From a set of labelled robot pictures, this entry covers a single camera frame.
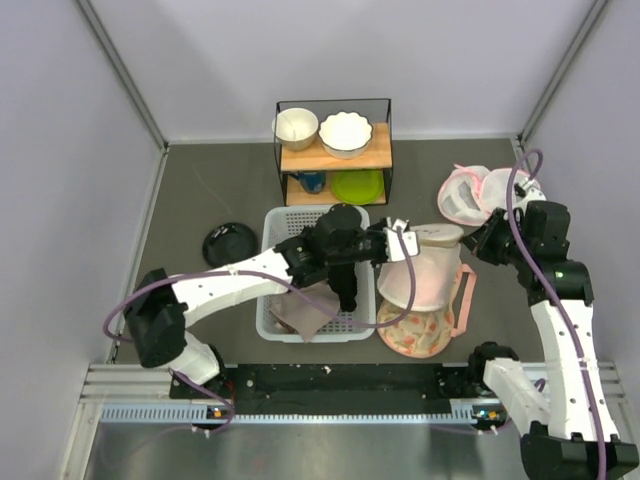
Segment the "white mesh laundry bag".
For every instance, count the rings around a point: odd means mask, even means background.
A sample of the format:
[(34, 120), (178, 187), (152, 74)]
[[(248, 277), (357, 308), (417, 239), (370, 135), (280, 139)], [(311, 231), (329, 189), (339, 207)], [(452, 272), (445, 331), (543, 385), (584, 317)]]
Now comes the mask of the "white mesh laundry bag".
[[(411, 259), (416, 280), (412, 310), (436, 311), (451, 298), (461, 265), (460, 239), (464, 230), (458, 225), (436, 223), (415, 226), (413, 231), (417, 234), (420, 252)], [(384, 264), (377, 287), (385, 300), (405, 308), (411, 292), (406, 262)]]

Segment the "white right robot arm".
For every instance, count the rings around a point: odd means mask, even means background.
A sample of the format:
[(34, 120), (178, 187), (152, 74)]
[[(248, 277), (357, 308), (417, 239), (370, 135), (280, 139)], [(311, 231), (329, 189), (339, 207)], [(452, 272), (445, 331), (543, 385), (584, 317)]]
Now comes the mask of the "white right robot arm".
[(639, 466), (609, 412), (594, 347), (589, 271), (568, 258), (566, 206), (532, 201), (497, 208), (462, 243), (476, 258), (511, 265), (525, 289), (543, 347), (547, 394), (528, 378), (514, 350), (485, 342), (469, 358), (476, 394), (495, 394), (520, 435), (530, 479), (621, 479)]

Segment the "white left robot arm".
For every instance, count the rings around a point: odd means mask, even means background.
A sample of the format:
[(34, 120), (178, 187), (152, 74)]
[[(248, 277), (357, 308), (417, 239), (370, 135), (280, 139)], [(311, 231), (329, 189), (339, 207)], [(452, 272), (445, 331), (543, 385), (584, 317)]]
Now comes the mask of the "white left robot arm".
[(334, 205), (314, 224), (262, 253), (200, 273), (149, 272), (122, 309), (142, 367), (164, 367), (187, 377), (205, 396), (226, 387), (216, 350), (190, 327), (227, 308), (261, 297), (294, 293), (330, 319), (344, 321), (357, 307), (355, 266), (391, 258), (397, 233), (390, 220), (362, 225), (361, 212)]

